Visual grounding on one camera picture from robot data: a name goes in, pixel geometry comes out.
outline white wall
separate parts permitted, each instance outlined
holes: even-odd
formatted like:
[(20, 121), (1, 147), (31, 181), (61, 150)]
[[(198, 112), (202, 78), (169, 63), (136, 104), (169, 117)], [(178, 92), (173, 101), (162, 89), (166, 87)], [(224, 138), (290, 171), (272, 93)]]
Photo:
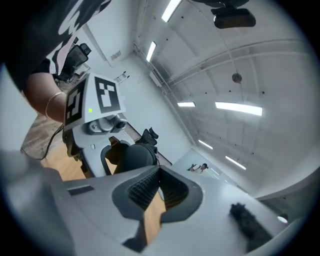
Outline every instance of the white wall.
[(281, 194), (281, 191), (291, 188), (292, 191), (299, 189), (299, 183), (306, 180), (320, 167), (320, 139), (304, 155), (298, 158), (295, 166), (278, 173), (271, 173), (264, 185), (254, 194), (255, 198), (266, 199), (268, 195)]
[[(87, 23), (110, 63), (121, 61), (131, 54), (138, 8), (139, 0), (111, 1), (107, 8)], [(121, 51), (121, 56), (112, 61), (111, 55), (118, 51)]]
[(88, 38), (83, 28), (80, 28), (77, 31), (76, 36), (79, 39), (79, 41), (77, 42), (78, 45), (85, 43), (91, 49), (91, 52), (88, 55), (88, 60), (86, 64), (92, 69), (93, 72), (97, 73), (97, 71), (100, 69), (103, 70), (105, 68), (107, 70), (111, 68), (108, 62), (102, 59), (102, 57), (94, 47), (91, 40)]

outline gray surface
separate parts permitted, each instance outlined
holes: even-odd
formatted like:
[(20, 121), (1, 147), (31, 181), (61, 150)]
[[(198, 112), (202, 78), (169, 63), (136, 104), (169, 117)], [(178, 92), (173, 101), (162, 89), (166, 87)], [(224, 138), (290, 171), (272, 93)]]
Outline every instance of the gray surface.
[[(50, 169), (46, 174), (52, 178), (53, 171)], [(138, 221), (122, 217), (112, 202), (111, 191), (120, 176), (62, 183), (59, 173), (55, 174), (51, 189), (78, 256), (139, 255), (121, 245), (134, 236)], [(67, 191), (67, 188), (88, 184), (95, 190), (73, 197)]]
[(162, 224), (155, 240), (143, 251), (145, 255), (245, 255), (247, 240), (229, 215), (231, 204), (245, 204), (272, 236), (287, 226), (266, 206), (235, 186), (193, 172), (177, 173), (202, 187), (203, 202), (186, 221)]
[(74, 127), (72, 129), (74, 142), (81, 149), (90, 147), (92, 144), (98, 144), (104, 140), (107, 140), (109, 137), (117, 137), (117, 135), (122, 139), (125, 138), (124, 140), (127, 141), (130, 145), (133, 145), (135, 143), (134, 140), (129, 135), (127, 135), (124, 130), (120, 131), (119, 133), (108, 133), (107, 135), (90, 135), (87, 134), (85, 128), (85, 125), (78, 125), (77, 127)]
[(0, 84), (0, 149), (19, 151), (37, 113), (21, 95), (5, 65), (0, 71)]
[(123, 130), (119, 133), (108, 133), (108, 135), (104, 136), (104, 140), (98, 141), (94, 144), (94, 147), (87, 146), (86, 148), (82, 149), (83, 156), (85, 161), (88, 165), (91, 174), (94, 177), (103, 177), (106, 176), (106, 172), (104, 166), (101, 161), (101, 151), (108, 145), (111, 145), (109, 138), (115, 137), (121, 143), (125, 143), (128, 145), (133, 145), (135, 142), (132, 138), (126, 134)]
[[(148, 169), (51, 185), (78, 255), (135, 254), (120, 243), (134, 236), (139, 223), (119, 213), (112, 202), (112, 191), (118, 184)], [(201, 186), (202, 204), (186, 221), (162, 224), (160, 232), (142, 255), (245, 255), (247, 240), (229, 215), (231, 204), (245, 204), (272, 236), (287, 226), (266, 206), (235, 186), (192, 172), (176, 172)], [(94, 190), (73, 197), (67, 192), (67, 188), (83, 185), (90, 185)]]

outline wooden floor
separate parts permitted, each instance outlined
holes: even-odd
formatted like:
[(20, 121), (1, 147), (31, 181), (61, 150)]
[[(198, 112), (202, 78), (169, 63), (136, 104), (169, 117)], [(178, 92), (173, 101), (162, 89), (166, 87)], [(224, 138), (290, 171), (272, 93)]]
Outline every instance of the wooden floor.
[[(113, 173), (116, 165), (111, 164), (107, 159), (110, 171)], [(59, 171), (63, 181), (85, 179), (85, 175), (80, 169), (81, 162), (68, 157), (66, 146), (61, 143), (53, 149), (49, 155), (41, 161), (44, 167), (50, 167)], [(165, 204), (157, 192), (153, 201), (144, 212), (145, 234), (148, 244), (153, 241), (160, 230), (160, 216), (166, 211)]]

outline black and white shirt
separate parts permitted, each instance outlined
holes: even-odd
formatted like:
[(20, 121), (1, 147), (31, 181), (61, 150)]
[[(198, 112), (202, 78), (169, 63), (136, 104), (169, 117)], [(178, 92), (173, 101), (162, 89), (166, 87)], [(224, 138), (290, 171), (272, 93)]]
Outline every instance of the black and white shirt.
[(47, 1), (17, 31), (5, 64), (20, 90), (32, 73), (59, 74), (77, 31), (111, 0)]
[(197, 173), (197, 174), (201, 174), (203, 172), (203, 170), (200, 169), (200, 167), (202, 166), (202, 164), (192, 164), (192, 169), (190, 170), (191, 172)]

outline ceiling light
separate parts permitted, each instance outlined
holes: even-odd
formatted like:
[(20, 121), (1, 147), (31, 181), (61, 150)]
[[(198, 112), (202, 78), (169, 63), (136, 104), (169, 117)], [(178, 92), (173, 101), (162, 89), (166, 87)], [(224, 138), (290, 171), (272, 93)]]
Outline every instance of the ceiling light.
[(178, 102), (179, 107), (195, 107), (194, 102)]
[(235, 165), (241, 167), (242, 169), (247, 169), (246, 167), (244, 167), (242, 164), (238, 163), (237, 161), (231, 159), (229, 156), (225, 156), (226, 159), (228, 159), (229, 161), (231, 161), (232, 163), (234, 163)]
[(281, 217), (281, 216), (278, 216), (278, 220), (283, 222), (283, 223), (288, 223), (288, 221), (284, 218), (284, 217)]
[(199, 142), (202, 143), (203, 145), (207, 146), (207, 147), (208, 147), (209, 149), (211, 149), (211, 150), (214, 149), (212, 146), (208, 145), (207, 143), (204, 143), (204, 142), (201, 141), (200, 139), (199, 139)]
[(217, 173), (214, 169), (210, 168), (212, 171), (214, 171), (216, 173), (216, 175), (220, 176), (219, 173)]
[(233, 110), (233, 111), (244, 112), (244, 113), (253, 114), (257, 116), (262, 116), (262, 107), (259, 107), (259, 106), (249, 106), (249, 105), (242, 105), (242, 104), (228, 103), (228, 102), (216, 102), (215, 106), (217, 109)]
[(150, 45), (150, 48), (149, 48), (148, 55), (146, 56), (146, 60), (147, 60), (148, 62), (150, 62), (151, 57), (152, 57), (152, 54), (154, 54), (154, 51), (155, 51), (155, 49), (156, 49), (156, 46), (157, 46), (157, 44), (156, 44), (154, 41), (152, 41), (152, 42), (151, 42), (151, 45)]
[(180, 4), (180, 2), (181, 2), (181, 0), (171, 0), (170, 1), (170, 3), (166, 7), (166, 9), (162, 15), (162, 19), (165, 22), (168, 22), (168, 20), (170, 19), (171, 15), (174, 13), (175, 9)]

